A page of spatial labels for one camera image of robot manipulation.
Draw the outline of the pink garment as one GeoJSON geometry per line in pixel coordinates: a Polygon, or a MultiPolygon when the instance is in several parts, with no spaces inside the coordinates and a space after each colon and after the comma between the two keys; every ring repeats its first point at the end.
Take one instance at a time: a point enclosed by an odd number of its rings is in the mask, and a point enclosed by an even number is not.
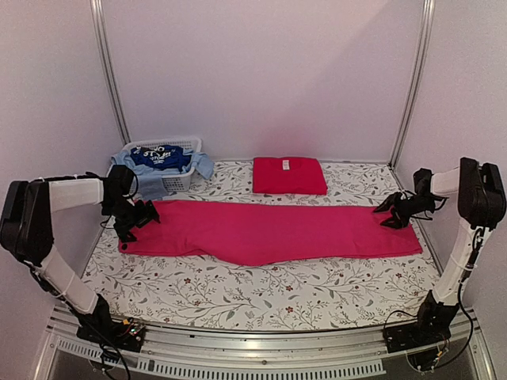
{"type": "Polygon", "coordinates": [[[407,257],[422,251],[410,226],[381,226],[372,207],[294,206],[157,201],[159,222],[135,228],[125,254],[150,257],[209,255],[227,263],[262,266],[329,257],[407,257]]]}

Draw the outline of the red t-shirt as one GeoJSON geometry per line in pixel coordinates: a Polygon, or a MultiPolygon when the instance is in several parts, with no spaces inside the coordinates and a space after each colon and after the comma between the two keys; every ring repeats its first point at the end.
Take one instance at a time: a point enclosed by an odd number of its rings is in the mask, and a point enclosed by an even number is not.
{"type": "Polygon", "coordinates": [[[253,193],[324,196],[327,184],[321,164],[314,158],[255,158],[253,160],[253,193]],[[282,169],[282,161],[290,169],[282,169]]]}

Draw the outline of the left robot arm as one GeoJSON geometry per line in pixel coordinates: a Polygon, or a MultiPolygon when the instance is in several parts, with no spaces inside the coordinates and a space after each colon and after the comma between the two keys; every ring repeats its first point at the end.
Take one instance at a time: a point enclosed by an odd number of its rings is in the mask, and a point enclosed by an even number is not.
{"type": "Polygon", "coordinates": [[[81,316],[90,317],[86,328],[102,344],[112,343],[117,326],[103,313],[108,304],[78,277],[55,245],[52,216],[81,206],[99,205],[114,219],[113,229],[123,244],[136,240],[133,230],[160,216],[151,201],[136,200],[130,193],[134,172],[114,165],[107,177],[94,173],[40,178],[10,183],[1,215],[1,246],[29,267],[42,288],[68,303],[81,316]]]}

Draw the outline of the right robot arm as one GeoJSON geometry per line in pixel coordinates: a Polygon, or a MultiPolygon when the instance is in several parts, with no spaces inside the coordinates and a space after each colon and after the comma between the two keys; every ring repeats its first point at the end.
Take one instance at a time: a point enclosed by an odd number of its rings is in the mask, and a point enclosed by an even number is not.
{"type": "Polygon", "coordinates": [[[421,168],[413,180],[412,192],[395,192],[374,209],[375,213],[390,214],[382,226],[400,230],[420,215],[429,221],[452,194],[457,195],[459,215],[458,234],[448,262],[419,307],[419,321],[410,326],[410,339],[426,345],[439,334],[439,320],[451,320],[463,308],[462,293],[481,249],[506,215],[506,194],[498,166],[472,158],[461,158],[456,168],[443,173],[421,168]]]}

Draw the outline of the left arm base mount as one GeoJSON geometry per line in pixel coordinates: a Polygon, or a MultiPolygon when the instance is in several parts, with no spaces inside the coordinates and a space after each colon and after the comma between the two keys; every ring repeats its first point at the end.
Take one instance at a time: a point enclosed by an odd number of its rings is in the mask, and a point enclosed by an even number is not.
{"type": "Polygon", "coordinates": [[[129,352],[141,352],[146,326],[133,317],[114,320],[109,304],[102,297],[98,298],[92,313],[73,314],[80,324],[77,332],[80,339],[129,352]]]}

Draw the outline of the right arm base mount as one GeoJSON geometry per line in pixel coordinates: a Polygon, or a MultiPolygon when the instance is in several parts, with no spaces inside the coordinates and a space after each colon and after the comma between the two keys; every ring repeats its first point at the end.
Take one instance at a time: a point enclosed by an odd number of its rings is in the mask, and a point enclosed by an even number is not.
{"type": "Polygon", "coordinates": [[[387,351],[401,352],[448,340],[450,325],[458,311],[458,303],[450,306],[437,302],[430,291],[419,306],[416,321],[383,327],[387,351]]]}

